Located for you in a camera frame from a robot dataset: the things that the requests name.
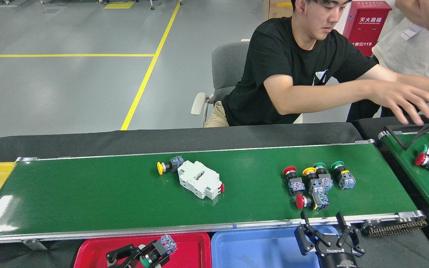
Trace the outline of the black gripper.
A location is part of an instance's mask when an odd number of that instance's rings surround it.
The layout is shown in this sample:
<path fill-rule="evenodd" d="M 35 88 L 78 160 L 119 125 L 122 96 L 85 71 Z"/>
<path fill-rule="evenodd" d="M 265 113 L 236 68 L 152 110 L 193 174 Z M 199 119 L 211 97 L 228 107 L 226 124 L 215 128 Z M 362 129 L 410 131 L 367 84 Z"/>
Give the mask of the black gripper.
<path fill-rule="evenodd" d="M 302 210 L 300 217 L 305 223 L 301 223 L 296 228 L 295 238 L 302 255 L 305 256 L 308 252 L 317 253 L 321 268 L 358 267 L 354 256 L 361 257 L 365 254 L 361 240 L 362 235 L 359 229 L 347 224 L 342 212 L 336 214 L 341 233 L 333 247 L 330 247 L 332 246 L 331 235 L 323 234 L 314 229 L 309 223 L 308 214 L 305 210 Z"/>

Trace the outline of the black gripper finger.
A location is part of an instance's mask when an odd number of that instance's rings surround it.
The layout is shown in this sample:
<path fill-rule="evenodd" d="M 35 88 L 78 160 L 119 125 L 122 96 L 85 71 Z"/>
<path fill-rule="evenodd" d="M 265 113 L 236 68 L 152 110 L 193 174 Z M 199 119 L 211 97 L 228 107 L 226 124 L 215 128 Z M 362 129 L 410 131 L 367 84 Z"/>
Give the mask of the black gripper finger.
<path fill-rule="evenodd" d="M 106 253 L 108 268 L 132 268 L 132 264 L 137 256 L 137 247 L 133 244 L 117 248 Z"/>
<path fill-rule="evenodd" d="M 121 263 L 122 268 L 135 268 L 137 264 L 141 264 L 144 268 L 149 268 L 152 264 L 148 261 L 148 252 L 150 246 L 140 245 L 134 247 L 133 244 L 121 248 L 122 258 L 125 260 Z"/>

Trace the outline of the seated person's right hand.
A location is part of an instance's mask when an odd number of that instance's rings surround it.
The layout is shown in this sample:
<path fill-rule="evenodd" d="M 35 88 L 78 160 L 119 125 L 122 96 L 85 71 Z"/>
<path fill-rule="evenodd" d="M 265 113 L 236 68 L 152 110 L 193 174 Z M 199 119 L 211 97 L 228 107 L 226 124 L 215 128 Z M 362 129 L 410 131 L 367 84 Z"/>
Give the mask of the seated person's right hand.
<path fill-rule="evenodd" d="M 367 99 L 389 108 L 402 124 L 408 124 L 408 115 L 416 125 L 424 125 L 417 108 L 429 118 L 429 92 L 415 86 L 395 82 L 378 82 L 366 94 Z"/>

